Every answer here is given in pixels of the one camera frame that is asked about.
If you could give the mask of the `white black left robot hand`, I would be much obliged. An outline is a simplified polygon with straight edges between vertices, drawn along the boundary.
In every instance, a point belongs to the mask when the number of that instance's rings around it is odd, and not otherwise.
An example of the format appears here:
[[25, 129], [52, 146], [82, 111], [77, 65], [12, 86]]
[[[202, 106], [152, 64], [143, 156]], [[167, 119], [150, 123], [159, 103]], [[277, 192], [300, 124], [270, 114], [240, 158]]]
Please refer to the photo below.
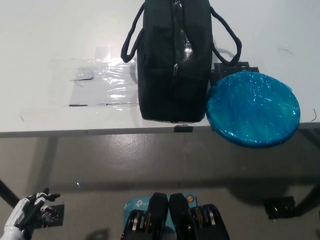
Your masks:
[[51, 227], [59, 215], [46, 202], [54, 202], [60, 196], [59, 193], [50, 193], [50, 189], [46, 187], [41, 192], [20, 199], [8, 217], [0, 238], [30, 240], [35, 229]]

